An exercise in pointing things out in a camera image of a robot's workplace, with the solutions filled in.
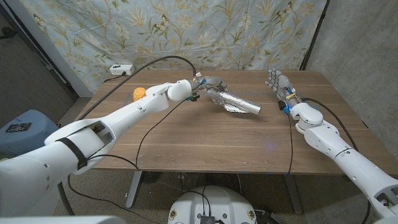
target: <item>table top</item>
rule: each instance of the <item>table top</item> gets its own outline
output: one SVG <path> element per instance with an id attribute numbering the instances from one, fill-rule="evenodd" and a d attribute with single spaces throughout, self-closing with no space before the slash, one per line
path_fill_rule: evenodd
<path id="1" fill-rule="evenodd" d="M 279 111 L 278 99 L 264 84 L 266 71 L 201 71 L 204 76 L 221 77 L 231 93 L 262 105 L 258 114 L 230 113 L 202 95 L 186 101 L 155 127 L 142 143 L 140 170 L 169 172 L 234 172 L 283 174 L 289 170 L 292 148 L 289 120 Z M 337 114 L 352 135 L 360 153 L 388 174 L 398 174 L 398 162 L 373 135 L 328 80 L 314 71 L 285 71 L 298 96 L 321 101 Z M 138 73 L 105 99 L 86 118 L 106 116 L 132 102 L 137 87 L 148 89 L 165 82 L 192 77 L 192 71 L 148 70 Z M 91 99 L 86 111 L 120 81 L 105 83 Z M 136 160 L 141 139 L 177 102 L 148 116 L 124 134 L 111 154 Z M 324 119 L 334 124 L 341 137 L 350 141 L 332 115 L 321 108 Z M 292 120 L 293 160 L 291 174 L 343 174 L 327 156 L 310 147 Z M 97 169 L 134 169 L 125 161 L 107 157 Z"/>

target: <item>power strip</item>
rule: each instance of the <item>power strip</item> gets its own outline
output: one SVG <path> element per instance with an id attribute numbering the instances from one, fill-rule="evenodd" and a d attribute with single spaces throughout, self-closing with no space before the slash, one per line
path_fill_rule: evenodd
<path id="1" fill-rule="evenodd" d="M 126 72 L 126 75 L 131 75 L 134 67 L 132 65 L 112 65 L 109 70 L 112 75 L 121 75 L 123 72 Z"/>

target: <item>floral curtain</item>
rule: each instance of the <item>floral curtain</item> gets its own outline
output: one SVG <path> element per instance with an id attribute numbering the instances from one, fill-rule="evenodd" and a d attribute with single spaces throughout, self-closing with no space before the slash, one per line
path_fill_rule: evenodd
<path id="1" fill-rule="evenodd" d="M 297 70 L 326 0 L 20 0 L 94 93 L 115 63 Z M 149 69 L 190 69 L 164 60 Z"/>

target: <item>foil-wrapped object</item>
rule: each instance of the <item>foil-wrapped object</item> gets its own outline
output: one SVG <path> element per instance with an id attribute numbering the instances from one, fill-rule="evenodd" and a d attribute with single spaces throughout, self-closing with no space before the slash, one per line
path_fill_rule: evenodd
<path id="1" fill-rule="evenodd" d="M 245 100 L 226 91 L 210 89 L 208 94 L 214 103 L 224 106 L 229 112 L 259 114 L 261 111 L 261 105 L 258 103 Z"/>

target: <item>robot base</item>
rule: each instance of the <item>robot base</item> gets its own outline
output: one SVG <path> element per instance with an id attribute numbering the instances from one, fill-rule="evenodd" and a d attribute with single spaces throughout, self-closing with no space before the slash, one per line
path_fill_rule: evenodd
<path id="1" fill-rule="evenodd" d="M 197 187 L 191 191 L 202 194 L 203 188 Z M 215 185 L 205 188 L 204 195 L 209 200 L 211 216 L 209 215 L 208 203 L 200 194 L 187 192 L 177 199 L 170 209 L 167 223 L 254 224 L 256 222 L 253 206 L 235 191 Z M 205 205 L 205 216 L 203 216 L 203 202 Z"/>

